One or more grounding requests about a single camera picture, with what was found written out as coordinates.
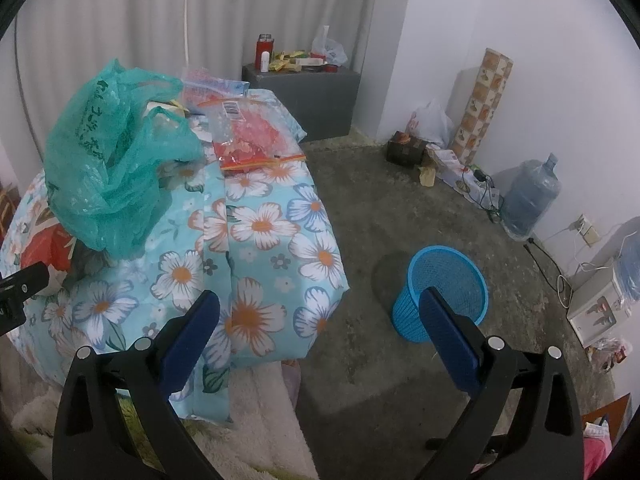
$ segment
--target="white plastic bag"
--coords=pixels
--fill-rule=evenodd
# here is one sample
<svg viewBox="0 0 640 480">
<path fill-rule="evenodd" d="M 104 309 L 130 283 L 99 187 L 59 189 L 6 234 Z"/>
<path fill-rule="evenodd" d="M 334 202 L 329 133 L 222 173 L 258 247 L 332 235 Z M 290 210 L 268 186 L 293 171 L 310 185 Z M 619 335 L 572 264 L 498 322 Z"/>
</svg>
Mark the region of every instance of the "white plastic bag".
<svg viewBox="0 0 640 480">
<path fill-rule="evenodd" d="M 326 62 L 332 65 L 344 65 L 348 58 L 344 53 L 344 47 L 337 41 L 327 37 L 329 25 L 323 25 L 318 35 L 311 44 L 311 53 L 325 56 Z"/>
<path fill-rule="evenodd" d="M 405 132 L 446 149 L 451 142 L 453 121 L 444 113 L 439 102 L 432 99 L 429 104 L 411 114 Z"/>
<path fill-rule="evenodd" d="M 609 372 L 631 354 L 631 343 L 623 338 L 604 337 L 587 348 L 587 357 L 597 372 Z"/>
</svg>

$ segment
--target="white bottle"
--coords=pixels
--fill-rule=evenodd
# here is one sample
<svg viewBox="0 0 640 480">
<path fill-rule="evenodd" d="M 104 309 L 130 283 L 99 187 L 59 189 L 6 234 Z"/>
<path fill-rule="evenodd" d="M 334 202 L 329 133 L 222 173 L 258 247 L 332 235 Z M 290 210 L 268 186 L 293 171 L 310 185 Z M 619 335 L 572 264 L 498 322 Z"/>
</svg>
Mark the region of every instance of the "white bottle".
<svg viewBox="0 0 640 480">
<path fill-rule="evenodd" d="M 262 54 L 260 54 L 260 72 L 268 72 L 269 71 L 269 52 L 265 50 Z"/>
</svg>

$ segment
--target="metal screw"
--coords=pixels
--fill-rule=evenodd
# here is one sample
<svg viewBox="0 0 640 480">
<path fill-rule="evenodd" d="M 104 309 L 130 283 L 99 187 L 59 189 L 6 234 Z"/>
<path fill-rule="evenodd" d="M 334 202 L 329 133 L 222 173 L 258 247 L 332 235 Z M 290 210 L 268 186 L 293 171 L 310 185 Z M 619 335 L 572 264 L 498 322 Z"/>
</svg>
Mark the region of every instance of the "metal screw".
<svg viewBox="0 0 640 480">
<path fill-rule="evenodd" d="M 151 346 L 151 339 L 149 339 L 148 337 L 141 337 L 135 343 L 133 343 L 133 348 L 140 351 L 146 350 L 150 346 Z"/>
<path fill-rule="evenodd" d="M 91 347 L 83 346 L 82 348 L 79 348 L 76 355 L 78 356 L 78 359 L 87 359 L 89 355 L 91 355 Z"/>
<path fill-rule="evenodd" d="M 504 348 L 504 341 L 495 335 L 492 335 L 489 338 L 488 343 L 489 343 L 489 346 L 494 350 L 502 350 Z"/>
<path fill-rule="evenodd" d="M 549 352 L 549 355 L 553 359 L 559 359 L 562 357 L 562 351 L 557 346 L 550 346 L 546 351 Z"/>
</svg>

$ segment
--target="red thermos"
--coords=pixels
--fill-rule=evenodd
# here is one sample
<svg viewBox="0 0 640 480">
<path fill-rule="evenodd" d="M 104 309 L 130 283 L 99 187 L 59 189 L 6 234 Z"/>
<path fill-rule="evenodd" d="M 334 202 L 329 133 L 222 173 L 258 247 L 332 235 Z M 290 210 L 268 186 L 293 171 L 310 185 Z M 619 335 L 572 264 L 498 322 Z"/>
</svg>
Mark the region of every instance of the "red thermos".
<svg viewBox="0 0 640 480">
<path fill-rule="evenodd" d="M 255 44 L 255 69 L 260 70 L 260 62 L 264 51 L 269 53 L 269 59 L 273 56 L 273 38 L 271 34 L 261 34 Z"/>
</svg>

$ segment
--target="water jug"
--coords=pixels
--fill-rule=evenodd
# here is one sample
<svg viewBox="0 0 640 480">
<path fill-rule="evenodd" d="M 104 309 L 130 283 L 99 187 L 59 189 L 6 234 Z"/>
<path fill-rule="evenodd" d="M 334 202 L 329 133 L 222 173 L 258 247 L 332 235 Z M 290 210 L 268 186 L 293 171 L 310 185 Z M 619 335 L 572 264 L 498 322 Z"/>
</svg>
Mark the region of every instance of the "water jug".
<svg viewBox="0 0 640 480">
<path fill-rule="evenodd" d="M 543 164 L 527 160 L 520 166 L 511 189 L 504 198 L 500 215 L 502 226 L 514 240 L 525 240 L 533 227 L 560 193 L 554 174 L 558 159 L 551 153 Z"/>
</svg>

